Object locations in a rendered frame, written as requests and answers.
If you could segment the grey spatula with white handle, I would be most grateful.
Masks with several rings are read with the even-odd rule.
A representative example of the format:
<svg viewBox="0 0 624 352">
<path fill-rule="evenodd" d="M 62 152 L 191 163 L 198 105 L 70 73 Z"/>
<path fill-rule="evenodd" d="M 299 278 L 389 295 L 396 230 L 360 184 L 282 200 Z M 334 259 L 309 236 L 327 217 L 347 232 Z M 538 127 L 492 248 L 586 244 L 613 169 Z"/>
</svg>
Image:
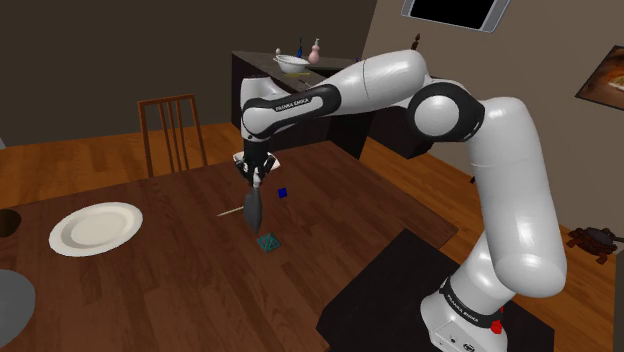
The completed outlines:
<svg viewBox="0 0 624 352">
<path fill-rule="evenodd" d="M 243 216 L 250 230 L 257 234 L 263 219 L 263 206 L 260 193 L 261 178 L 258 172 L 252 176 L 250 191 L 245 195 Z"/>
</svg>

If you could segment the dark sideboard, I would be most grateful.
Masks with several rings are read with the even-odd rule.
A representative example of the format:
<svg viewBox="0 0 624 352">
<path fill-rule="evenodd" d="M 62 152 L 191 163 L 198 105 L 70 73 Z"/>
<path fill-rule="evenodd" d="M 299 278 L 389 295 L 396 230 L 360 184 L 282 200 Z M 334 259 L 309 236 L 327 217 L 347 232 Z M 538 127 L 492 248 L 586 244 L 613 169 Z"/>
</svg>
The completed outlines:
<svg viewBox="0 0 624 352">
<path fill-rule="evenodd" d="M 389 124 L 381 138 L 404 148 L 409 159 L 433 145 L 410 129 L 407 106 L 430 82 L 426 64 L 413 50 L 378 55 L 354 63 L 301 91 L 286 91 L 266 74 L 240 82 L 239 127 L 243 140 L 268 141 L 268 152 L 330 140 L 361 156 L 375 121 Z"/>
</svg>

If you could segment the brown wooden chair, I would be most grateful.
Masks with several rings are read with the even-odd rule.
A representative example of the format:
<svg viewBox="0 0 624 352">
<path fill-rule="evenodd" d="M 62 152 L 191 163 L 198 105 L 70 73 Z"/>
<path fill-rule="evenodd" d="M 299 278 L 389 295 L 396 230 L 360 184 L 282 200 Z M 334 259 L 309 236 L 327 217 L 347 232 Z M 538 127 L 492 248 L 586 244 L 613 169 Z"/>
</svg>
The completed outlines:
<svg viewBox="0 0 624 352">
<path fill-rule="evenodd" d="M 181 172 L 182 166 L 190 169 L 188 151 L 186 147 L 184 124 L 181 112 L 181 102 L 187 100 L 191 108 L 193 126 L 199 142 L 199 151 L 204 166 L 208 165 L 208 158 L 205 150 L 204 138 L 199 122 L 196 99 L 193 94 L 169 96 L 156 99 L 139 100 L 137 102 L 140 132 L 142 135 L 146 170 L 149 178 L 154 176 L 153 159 L 151 153 L 149 129 L 147 123 L 146 108 L 156 106 L 161 124 L 161 131 L 164 135 L 167 157 L 170 171 L 172 173 Z"/>
</svg>

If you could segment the teal triangular object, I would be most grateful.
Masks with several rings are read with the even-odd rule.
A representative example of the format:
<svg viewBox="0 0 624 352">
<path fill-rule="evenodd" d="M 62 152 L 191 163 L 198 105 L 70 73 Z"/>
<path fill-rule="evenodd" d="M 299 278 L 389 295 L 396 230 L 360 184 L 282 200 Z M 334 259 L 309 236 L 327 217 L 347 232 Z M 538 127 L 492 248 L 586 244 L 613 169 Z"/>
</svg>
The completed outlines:
<svg viewBox="0 0 624 352">
<path fill-rule="evenodd" d="M 281 242 L 272 232 L 259 236 L 256 239 L 256 243 L 259 245 L 264 253 L 271 252 L 281 247 Z"/>
</svg>

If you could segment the brown wooden table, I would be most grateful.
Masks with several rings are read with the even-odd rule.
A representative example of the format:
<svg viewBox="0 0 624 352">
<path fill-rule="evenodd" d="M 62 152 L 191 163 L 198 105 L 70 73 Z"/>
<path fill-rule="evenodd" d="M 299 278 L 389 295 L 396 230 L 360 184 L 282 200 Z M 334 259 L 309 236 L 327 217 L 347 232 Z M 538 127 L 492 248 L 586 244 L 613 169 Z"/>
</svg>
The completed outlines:
<svg viewBox="0 0 624 352">
<path fill-rule="evenodd" d="M 237 208 L 248 187 L 231 163 L 18 207 L 0 269 L 34 286 L 34 313 L 0 352 L 323 352 L 325 305 L 398 233 L 435 247 L 455 227 L 330 142 L 283 150 L 261 187 L 264 253 Z M 288 195 L 278 196 L 286 188 Z M 143 214 L 107 253 L 56 254 L 53 227 L 105 201 Z"/>
</svg>

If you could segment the white plate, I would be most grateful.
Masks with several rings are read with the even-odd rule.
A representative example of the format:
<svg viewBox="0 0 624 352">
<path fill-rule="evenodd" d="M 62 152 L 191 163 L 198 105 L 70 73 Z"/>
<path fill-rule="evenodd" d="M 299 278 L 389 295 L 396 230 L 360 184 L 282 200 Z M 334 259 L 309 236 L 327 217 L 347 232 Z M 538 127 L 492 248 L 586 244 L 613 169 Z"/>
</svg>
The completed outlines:
<svg viewBox="0 0 624 352">
<path fill-rule="evenodd" d="M 103 254 L 129 241 L 141 228 L 142 212 L 123 202 L 104 202 L 76 210 L 50 232 L 50 248 L 62 256 Z"/>
</svg>

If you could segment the dark robot stand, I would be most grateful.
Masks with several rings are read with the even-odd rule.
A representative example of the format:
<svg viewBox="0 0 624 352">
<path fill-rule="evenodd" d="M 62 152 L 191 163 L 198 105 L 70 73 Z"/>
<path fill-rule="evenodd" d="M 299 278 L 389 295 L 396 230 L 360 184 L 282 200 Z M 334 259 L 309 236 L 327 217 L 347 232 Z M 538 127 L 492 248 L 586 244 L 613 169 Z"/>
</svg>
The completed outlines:
<svg viewBox="0 0 624 352">
<path fill-rule="evenodd" d="M 554 330 L 511 297 L 558 294 L 566 264 L 527 235 L 491 255 L 485 235 L 456 264 L 403 230 L 322 311 L 330 352 L 554 352 Z"/>
</svg>

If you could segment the dark brown round object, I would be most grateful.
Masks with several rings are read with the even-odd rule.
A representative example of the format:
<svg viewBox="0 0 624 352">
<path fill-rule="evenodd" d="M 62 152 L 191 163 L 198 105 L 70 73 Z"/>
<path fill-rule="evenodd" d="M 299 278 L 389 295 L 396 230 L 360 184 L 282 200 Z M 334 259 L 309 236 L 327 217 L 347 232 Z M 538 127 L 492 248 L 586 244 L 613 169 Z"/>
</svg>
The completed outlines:
<svg viewBox="0 0 624 352">
<path fill-rule="evenodd" d="M 0 238 L 13 235 L 21 224 L 21 216 L 12 209 L 0 209 Z"/>
</svg>

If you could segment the grey round object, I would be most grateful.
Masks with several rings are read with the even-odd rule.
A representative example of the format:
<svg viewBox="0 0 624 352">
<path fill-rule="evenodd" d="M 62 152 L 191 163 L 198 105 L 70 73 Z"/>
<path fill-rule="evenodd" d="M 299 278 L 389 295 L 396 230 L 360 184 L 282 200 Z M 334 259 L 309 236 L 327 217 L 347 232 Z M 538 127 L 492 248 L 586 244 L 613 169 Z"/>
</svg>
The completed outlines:
<svg viewBox="0 0 624 352">
<path fill-rule="evenodd" d="M 23 275 L 0 269 L 0 348 L 26 327 L 33 315 L 36 292 Z"/>
</svg>

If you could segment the brown toy on floor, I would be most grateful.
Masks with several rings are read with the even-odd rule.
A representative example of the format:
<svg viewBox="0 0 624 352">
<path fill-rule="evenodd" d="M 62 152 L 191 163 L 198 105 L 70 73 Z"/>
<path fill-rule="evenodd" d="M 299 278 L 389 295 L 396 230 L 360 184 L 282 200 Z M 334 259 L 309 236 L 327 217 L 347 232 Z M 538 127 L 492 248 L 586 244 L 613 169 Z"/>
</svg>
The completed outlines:
<svg viewBox="0 0 624 352">
<path fill-rule="evenodd" d="M 571 237 L 566 242 L 568 247 L 577 246 L 585 252 L 595 255 L 597 257 L 596 262 L 600 265 L 604 265 L 608 256 L 617 249 L 615 242 L 624 243 L 624 237 L 615 235 L 609 228 L 577 228 L 570 231 L 568 235 Z"/>
</svg>

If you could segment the wall television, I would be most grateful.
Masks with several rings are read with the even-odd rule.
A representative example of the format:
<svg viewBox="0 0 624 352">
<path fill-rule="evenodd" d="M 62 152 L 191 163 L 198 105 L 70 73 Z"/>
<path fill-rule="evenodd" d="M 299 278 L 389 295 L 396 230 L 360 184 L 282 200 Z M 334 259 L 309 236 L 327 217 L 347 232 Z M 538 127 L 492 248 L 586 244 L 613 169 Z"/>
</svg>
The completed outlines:
<svg viewBox="0 0 624 352">
<path fill-rule="evenodd" d="M 510 3 L 511 0 L 405 0 L 401 15 L 492 33 Z"/>
</svg>

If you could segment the framed wall picture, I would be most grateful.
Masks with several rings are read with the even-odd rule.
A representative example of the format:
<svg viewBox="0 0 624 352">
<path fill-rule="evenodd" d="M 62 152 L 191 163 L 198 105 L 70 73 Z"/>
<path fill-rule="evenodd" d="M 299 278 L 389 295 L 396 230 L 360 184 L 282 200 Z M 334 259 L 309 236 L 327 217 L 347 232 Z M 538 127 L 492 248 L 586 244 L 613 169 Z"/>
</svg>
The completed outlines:
<svg viewBox="0 0 624 352">
<path fill-rule="evenodd" d="M 575 97 L 624 111 L 624 46 L 609 51 Z"/>
</svg>

